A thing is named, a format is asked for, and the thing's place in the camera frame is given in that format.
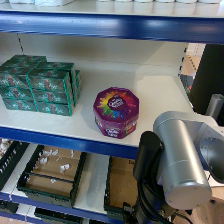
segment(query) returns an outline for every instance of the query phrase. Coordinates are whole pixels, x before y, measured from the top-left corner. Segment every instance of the tin lid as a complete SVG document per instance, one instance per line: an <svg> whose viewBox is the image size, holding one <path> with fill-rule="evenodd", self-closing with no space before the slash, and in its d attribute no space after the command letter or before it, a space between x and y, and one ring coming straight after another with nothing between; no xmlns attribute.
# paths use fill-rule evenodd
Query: tin lid
<svg viewBox="0 0 224 224"><path fill-rule="evenodd" d="M128 89L111 87L97 95L93 109L105 122L127 123L138 117L139 99Z"/></svg>

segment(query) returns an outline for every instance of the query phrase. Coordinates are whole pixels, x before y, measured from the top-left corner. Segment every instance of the purple tin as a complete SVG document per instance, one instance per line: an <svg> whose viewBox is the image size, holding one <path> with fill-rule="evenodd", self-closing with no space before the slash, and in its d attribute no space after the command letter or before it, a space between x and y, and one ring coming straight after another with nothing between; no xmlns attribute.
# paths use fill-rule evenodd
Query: purple tin
<svg viewBox="0 0 224 224"><path fill-rule="evenodd" d="M97 95L93 112L103 135L124 138L136 129L139 99L128 89L111 87Z"/></svg>

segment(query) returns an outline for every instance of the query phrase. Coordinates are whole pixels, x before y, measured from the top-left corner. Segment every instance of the white wall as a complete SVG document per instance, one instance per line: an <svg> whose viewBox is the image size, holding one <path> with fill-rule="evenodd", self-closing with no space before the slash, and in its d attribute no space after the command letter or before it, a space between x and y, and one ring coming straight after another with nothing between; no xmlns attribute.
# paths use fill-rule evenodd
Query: white wall
<svg viewBox="0 0 224 224"><path fill-rule="evenodd" d="M177 76L186 43L18 34L24 54L48 61L75 62L76 68ZM0 33L1 61L21 54L17 34Z"/></svg>

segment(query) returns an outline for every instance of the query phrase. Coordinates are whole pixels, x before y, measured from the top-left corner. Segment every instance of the plastic crate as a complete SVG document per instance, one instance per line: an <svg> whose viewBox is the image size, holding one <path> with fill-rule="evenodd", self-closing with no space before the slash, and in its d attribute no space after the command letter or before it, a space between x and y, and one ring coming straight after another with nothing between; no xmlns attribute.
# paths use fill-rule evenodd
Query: plastic crate
<svg viewBox="0 0 224 224"><path fill-rule="evenodd" d="M104 210L111 219L123 220L123 206L134 206L138 191L133 177L134 160L110 157Z"/></svg>
<svg viewBox="0 0 224 224"><path fill-rule="evenodd" d="M69 176L70 179L68 179L66 175L56 175L56 170L54 168L51 168L50 170L47 168L44 169L44 165L37 164L39 159L43 157L43 154L47 148L57 149L54 147L45 148L45 146L42 145L37 146L37 149L33 153L30 161L27 163L26 168L18 181L17 189L19 191L23 191L31 200L72 208L77 195L86 153L81 153L80 159L77 161L76 170L74 171L71 168L71 171L74 171L75 174L72 177ZM77 151L64 150L64 154L72 152ZM48 158L49 162L53 161L52 157Z"/></svg>
<svg viewBox="0 0 224 224"><path fill-rule="evenodd" d="M34 215L36 217L41 218L46 223L51 224L81 224L82 218L60 213L54 212L42 208L36 208Z"/></svg>
<svg viewBox="0 0 224 224"><path fill-rule="evenodd" d="M29 143L14 141L0 160L0 190L5 186L12 171L26 151Z"/></svg>

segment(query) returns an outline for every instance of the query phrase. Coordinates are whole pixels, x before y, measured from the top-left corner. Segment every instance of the lower shelf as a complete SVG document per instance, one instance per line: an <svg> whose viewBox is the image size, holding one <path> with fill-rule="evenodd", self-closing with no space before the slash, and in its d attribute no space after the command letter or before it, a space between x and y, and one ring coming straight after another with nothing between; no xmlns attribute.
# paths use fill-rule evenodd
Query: lower shelf
<svg viewBox="0 0 224 224"><path fill-rule="evenodd" d="M28 146L8 182L2 189L0 199L106 223L122 223L118 220L109 219L103 208L109 156L98 154L87 155L79 183L78 196L73 209L32 201L25 195L25 193L18 191L16 188L17 181L36 149L36 146L36 144L30 144Z"/></svg>
<svg viewBox="0 0 224 224"><path fill-rule="evenodd" d="M17 209L17 212L15 214L0 212L0 216L7 217L10 219L16 219L16 220L20 220L20 221L26 221L26 215L27 215L30 207L31 207L30 205L20 204Z"/></svg>

